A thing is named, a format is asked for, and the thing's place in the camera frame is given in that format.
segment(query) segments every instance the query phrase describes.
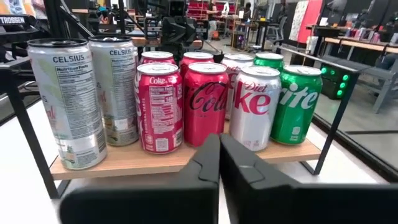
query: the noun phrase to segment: sprite can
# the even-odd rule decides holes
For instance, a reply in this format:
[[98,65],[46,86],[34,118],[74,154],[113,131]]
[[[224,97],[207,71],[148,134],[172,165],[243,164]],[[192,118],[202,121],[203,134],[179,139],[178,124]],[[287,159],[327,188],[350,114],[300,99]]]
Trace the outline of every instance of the sprite can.
[[280,74],[279,96],[271,138],[283,144],[301,144],[310,127],[322,89],[321,71],[317,68],[287,65]]
[[259,52],[253,61],[254,65],[268,66],[280,72],[284,69],[284,57],[280,54]]

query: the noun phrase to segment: coca-cola can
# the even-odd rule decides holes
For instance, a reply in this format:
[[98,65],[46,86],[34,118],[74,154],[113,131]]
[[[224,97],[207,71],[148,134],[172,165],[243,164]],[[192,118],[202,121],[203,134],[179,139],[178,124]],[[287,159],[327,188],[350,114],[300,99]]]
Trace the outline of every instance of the coca-cola can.
[[184,79],[184,140],[200,146],[209,134],[224,130],[228,92],[224,65],[198,62],[189,65]]
[[236,76],[243,67],[253,64],[253,57],[245,54],[225,54],[221,63],[226,66],[226,73],[229,76],[228,99],[226,101],[225,114],[225,118],[229,119],[231,117]]
[[182,78],[170,63],[140,65],[134,82],[142,148],[165,154],[182,143]]
[[204,52],[186,52],[180,62],[181,77],[184,79],[188,66],[196,62],[214,62],[213,55]]
[[244,67],[236,77],[229,133],[251,151],[267,147],[281,90],[279,71]]
[[161,51],[143,52],[141,54],[140,65],[146,63],[171,63],[175,65],[173,54]]

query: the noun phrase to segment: silver can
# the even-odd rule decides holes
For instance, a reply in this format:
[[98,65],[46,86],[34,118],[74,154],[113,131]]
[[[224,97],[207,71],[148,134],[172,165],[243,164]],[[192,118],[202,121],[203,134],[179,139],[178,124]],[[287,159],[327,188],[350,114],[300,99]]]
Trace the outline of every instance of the silver can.
[[139,138],[134,96],[136,58],[130,37],[89,38],[106,142],[126,146]]
[[267,147],[281,90],[279,71],[250,66],[236,77],[229,133],[251,151]]
[[225,54],[221,63],[226,66],[226,73],[229,76],[228,99],[226,102],[225,114],[225,118],[229,119],[231,117],[236,76],[243,67],[253,64],[253,57],[245,54]]
[[62,164],[73,170],[98,164],[106,144],[87,41],[38,39],[28,45]]

